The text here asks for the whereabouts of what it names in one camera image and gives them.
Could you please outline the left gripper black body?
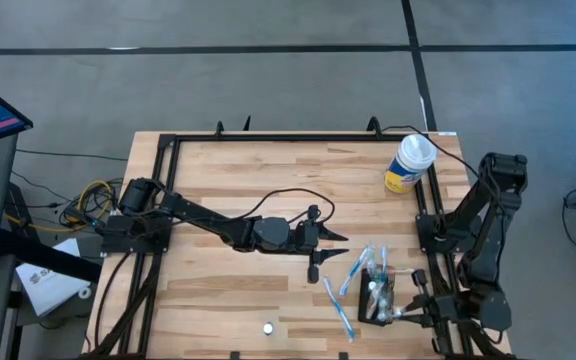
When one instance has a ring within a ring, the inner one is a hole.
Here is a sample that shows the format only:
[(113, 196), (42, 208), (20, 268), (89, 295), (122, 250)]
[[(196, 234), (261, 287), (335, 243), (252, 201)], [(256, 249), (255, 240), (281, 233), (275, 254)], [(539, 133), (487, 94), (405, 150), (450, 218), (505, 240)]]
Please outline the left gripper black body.
[(319, 280), (319, 268), (321, 263), (321, 252), (318, 247), (318, 230), (317, 218), (319, 217), (319, 208), (317, 205), (310, 205), (306, 211), (306, 219), (300, 221), (296, 228), (291, 231), (292, 248), (291, 255), (303, 255), (309, 258), (307, 268), (307, 281), (310, 284), (316, 284)]

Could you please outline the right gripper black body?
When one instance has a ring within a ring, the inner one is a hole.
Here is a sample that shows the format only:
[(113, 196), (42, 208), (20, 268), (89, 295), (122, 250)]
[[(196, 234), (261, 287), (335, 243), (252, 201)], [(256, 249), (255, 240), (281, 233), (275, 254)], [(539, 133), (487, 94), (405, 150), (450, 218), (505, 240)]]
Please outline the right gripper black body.
[(429, 296), (429, 301), (422, 310), (421, 314), (427, 314), (431, 317), (430, 325), (420, 325), (422, 328), (432, 328), (434, 336), (431, 340), (435, 352), (452, 352), (452, 343), (450, 332), (447, 329), (448, 321), (457, 322), (458, 312), (455, 304), (455, 298), (452, 294), (433, 295), (427, 290), (427, 278), (424, 270), (415, 270), (412, 275), (414, 285), (418, 288), (419, 294)]

